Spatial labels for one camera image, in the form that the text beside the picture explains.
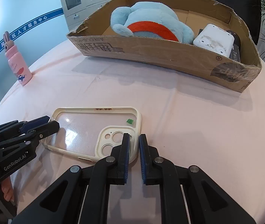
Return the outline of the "cream clear phone case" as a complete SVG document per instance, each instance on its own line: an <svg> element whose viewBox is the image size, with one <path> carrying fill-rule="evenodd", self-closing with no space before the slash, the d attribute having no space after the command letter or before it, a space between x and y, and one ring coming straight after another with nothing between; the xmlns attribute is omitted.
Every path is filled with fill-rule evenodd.
<svg viewBox="0 0 265 224"><path fill-rule="evenodd" d="M57 108L50 119L60 128L43 140L48 150L96 162L108 156L128 133L129 161L138 155L142 115L133 107Z"/></svg>

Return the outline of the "pink rabbit water bottle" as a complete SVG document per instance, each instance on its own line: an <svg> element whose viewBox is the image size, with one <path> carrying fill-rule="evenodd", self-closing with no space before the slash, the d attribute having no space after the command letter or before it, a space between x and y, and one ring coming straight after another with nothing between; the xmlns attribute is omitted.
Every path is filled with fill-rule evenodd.
<svg viewBox="0 0 265 224"><path fill-rule="evenodd" d="M17 81L25 86L33 77L22 54L18 51L14 41L10 39L10 34L5 31L3 34L5 56L8 60L8 65L16 76Z"/></svg>

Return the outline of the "pink tablecloth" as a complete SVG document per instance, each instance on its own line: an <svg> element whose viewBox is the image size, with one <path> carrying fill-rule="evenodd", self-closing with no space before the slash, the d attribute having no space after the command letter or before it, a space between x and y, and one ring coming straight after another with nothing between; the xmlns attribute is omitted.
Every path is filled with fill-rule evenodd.
<svg viewBox="0 0 265 224"><path fill-rule="evenodd" d="M143 63L85 57L70 41L32 66L0 102L0 124L59 107L135 107L142 132L174 164L197 165L265 223L265 65L243 92Z"/></svg>

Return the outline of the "brown cardboard box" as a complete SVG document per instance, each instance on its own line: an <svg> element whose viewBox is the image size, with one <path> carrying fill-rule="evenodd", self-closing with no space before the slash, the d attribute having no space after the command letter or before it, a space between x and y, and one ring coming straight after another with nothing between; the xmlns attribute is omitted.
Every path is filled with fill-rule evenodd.
<svg viewBox="0 0 265 224"><path fill-rule="evenodd" d="M112 12L139 1L170 7L194 33L208 24L235 32L240 38L240 59L161 38L124 37L110 26ZM86 56L143 62L198 76L237 92L243 92L260 74L262 61L245 22L230 7L214 0L111 0L67 35Z"/></svg>

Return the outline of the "black box in cardboard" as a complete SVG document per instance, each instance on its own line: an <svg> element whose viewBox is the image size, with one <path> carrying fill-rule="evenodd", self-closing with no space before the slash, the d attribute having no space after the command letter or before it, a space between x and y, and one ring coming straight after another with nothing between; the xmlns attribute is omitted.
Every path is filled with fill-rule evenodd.
<svg viewBox="0 0 265 224"><path fill-rule="evenodd" d="M238 61L240 62L240 49L241 49L241 41L239 36L232 30L227 30L228 33L232 34L232 36L234 37L234 43L233 43L233 47L232 47L232 51L230 53L229 58L231 60L234 61Z"/></svg>

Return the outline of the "white rectangular device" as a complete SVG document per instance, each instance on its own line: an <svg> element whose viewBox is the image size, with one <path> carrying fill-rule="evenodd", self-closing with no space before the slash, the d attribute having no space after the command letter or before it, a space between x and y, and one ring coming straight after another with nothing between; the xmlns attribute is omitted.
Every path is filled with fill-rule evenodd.
<svg viewBox="0 0 265 224"><path fill-rule="evenodd" d="M193 45L229 57L234 37L214 24L208 24L194 39Z"/></svg>

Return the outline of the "light blue plush toy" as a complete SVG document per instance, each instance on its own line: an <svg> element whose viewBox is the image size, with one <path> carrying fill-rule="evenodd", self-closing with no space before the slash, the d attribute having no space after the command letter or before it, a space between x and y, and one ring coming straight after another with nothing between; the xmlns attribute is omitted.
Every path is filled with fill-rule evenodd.
<svg viewBox="0 0 265 224"><path fill-rule="evenodd" d="M179 21L170 7L151 1L117 7L111 13L110 27L125 37L159 38L187 44L192 44L195 38L192 29Z"/></svg>

